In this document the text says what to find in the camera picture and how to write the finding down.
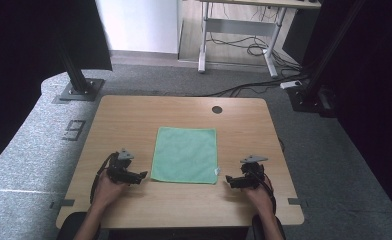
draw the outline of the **desk foot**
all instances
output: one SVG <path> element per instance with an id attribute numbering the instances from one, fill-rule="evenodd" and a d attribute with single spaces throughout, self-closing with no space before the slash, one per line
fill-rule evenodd
<path id="1" fill-rule="evenodd" d="M 277 75 L 277 71 L 276 71 L 275 66 L 274 66 L 273 59 L 271 58 L 271 56 L 267 57 L 267 49 L 264 49 L 263 53 L 264 53 L 264 58 L 265 58 L 265 61 L 267 62 L 267 67 L 268 67 L 268 70 L 270 71 L 271 77 L 272 78 L 277 78 L 278 75 Z"/>
<path id="2" fill-rule="evenodd" d="M 205 73 L 205 61 L 206 61 L 206 46 L 205 49 L 203 49 L 202 46 L 200 47 L 200 52 L 199 52 L 199 67 L 198 67 L 198 72 L 199 73 Z"/>

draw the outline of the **white desk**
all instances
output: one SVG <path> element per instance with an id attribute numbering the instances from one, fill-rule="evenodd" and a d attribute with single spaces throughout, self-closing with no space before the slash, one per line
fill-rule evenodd
<path id="1" fill-rule="evenodd" d="M 199 52 L 199 73 L 205 72 L 206 63 L 206 33 L 231 33 L 243 35 L 256 35 L 256 36 L 270 36 L 271 41 L 268 44 L 268 49 L 264 50 L 265 61 L 267 62 L 268 69 L 271 77 L 276 78 L 277 71 L 275 69 L 271 54 L 274 50 L 274 45 L 277 41 L 278 33 L 280 32 L 283 18 L 287 8 L 304 8 L 304 9 L 317 9 L 321 4 L 317 1 L 311 3 L 308 0 L 199 0 L 203 2 L 203 16 L 202 16 L 202 45 Z M 251 22 L 251 21 L 236 21 L 228 19 L 215 19 L 209 18 L 209 3 L 228 3 L 228 4 L 243 4 L 243 5 L 256 5 L 256 6 L 272 6 L 279 7 L 278 17 L 275 23 L 264 22 Z"/>

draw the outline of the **wall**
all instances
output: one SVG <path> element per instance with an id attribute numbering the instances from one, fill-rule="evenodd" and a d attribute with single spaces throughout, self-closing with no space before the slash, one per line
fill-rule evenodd
<path id="1" fill-rule="evenodd" d="M 110 50 L 178 53 L 181 0 L 96 0 Z"/>

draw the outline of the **wooden table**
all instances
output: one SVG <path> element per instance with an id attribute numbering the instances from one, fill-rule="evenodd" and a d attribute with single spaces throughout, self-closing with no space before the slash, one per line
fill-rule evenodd
<path id="1" fill-rule="evenodd" d="M 222 108 L 220 114 L 212 111 Z M 215 128 L 218 165 L 215 185 L 178 184 L 150 179 L 158 128 Z M 61 227 L 72 212 L 87 211 L 97 170 L 107 156 L 126 148 L 134 156 L 132 172 L 149 171 L 141 185 L 132 185 L 106 212 L 103 228 L 164 228 L 249 226 L 255 213 L 246 197 L 231 189 L 225 175 L 242 176 L 240 160 L 249 155 L 263 162 L 277 198 L 283 224 L 302 224 L 299 205 L 283 153 L 263 99 L 105 96 L 97 110 L 81 157 L 56 221 Z"/>
<path id="2" fill-rule="evenodd" d="M 202 44 L 199 50 L 199 65 L 198 72 L 205 72 L 206 63 L 206 34 L 207 32 L 216 33 L 230 33 L 230 34 L 243 34 L 243 35 L 256 35 L 271 37 L 268 42 L 268 48 L 263 50 L 265 61 L 267 62 L 268 70 L 272 78 L 278 77 L 277 71 L 274 66 L 273 59 L 271 58 L 274 50 L 274 45 L 277 41 L 278 34 L 283 23 L 284 15 L 287 8 L 297 9 L 318 9 L 321 4 L 316 1 L 311 3 L 308 0 L 199 0 L 203 2 L 203 15 L 202 15 Z M 254 21 L 236 21 L 229 19 L 215 19 L 209 17 L 209 3 L 227 3 L 227 4 L 240 4 L 240 5 L 255 5 L 255 6 L 271 6 L 278 7 L 279 12 L 275 23 L 254 22 Z"/>

